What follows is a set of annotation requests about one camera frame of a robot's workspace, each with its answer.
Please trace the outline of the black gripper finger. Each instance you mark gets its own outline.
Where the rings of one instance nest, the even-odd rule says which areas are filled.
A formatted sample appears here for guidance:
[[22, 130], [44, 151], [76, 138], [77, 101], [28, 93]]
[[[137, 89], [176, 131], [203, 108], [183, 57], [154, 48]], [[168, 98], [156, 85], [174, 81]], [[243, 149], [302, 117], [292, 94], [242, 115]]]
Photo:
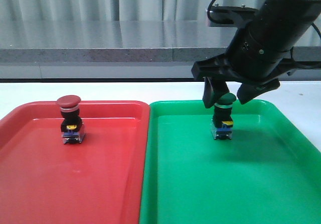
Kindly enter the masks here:
[[213, 77], [204, 78], [203, 103], [205, 108], [211, 108], [218, 99], [229, 92], [225, 81], [215, 80]]
[[237, 91], [237, 97], [241, 104], [245, 104], [254, 98], [269, 92], [276, 90], [280, 87], [280, 82], [278, 79], [274, 79], [268, 83], [261, 85], [253, 85], [253, 84], [241, 84], [240, 88]]

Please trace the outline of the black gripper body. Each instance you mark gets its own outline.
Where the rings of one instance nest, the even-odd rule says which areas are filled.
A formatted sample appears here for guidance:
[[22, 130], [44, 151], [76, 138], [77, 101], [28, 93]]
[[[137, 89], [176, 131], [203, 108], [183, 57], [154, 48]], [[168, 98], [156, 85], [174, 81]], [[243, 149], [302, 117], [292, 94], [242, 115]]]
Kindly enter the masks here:
[[204, 79], [213, 88], [223, 88], [227, 81], [242, 87], [279, 88], [279, 76], [297, 69], [319, 69], [320, 61], [295, 61], [294, 44], [305, 32], [295, 27], [246, 27], [237, 30], [225, 53], [196, 61], [194, 79]]

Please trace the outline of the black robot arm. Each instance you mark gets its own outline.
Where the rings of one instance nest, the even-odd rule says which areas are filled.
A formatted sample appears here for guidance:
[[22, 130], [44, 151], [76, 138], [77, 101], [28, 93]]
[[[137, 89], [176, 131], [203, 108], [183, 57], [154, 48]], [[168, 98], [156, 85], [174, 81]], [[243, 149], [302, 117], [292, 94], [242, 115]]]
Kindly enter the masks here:
[[244, 104], [278, 89], [278, 78], [284, 73], [319, 69], [318, 61], [296, 62], [292, 56], [295, 43], [319, 15], [320, 0], [265, 0], [258, 10], [210, 2], [207, 17], [212, 26], [237, 31], [225, 53], [192, 67], [194, 79], [205, 82], [205, 107], [217, 104], [229, 92], [229, 81], [241, 83], [237, 97]]

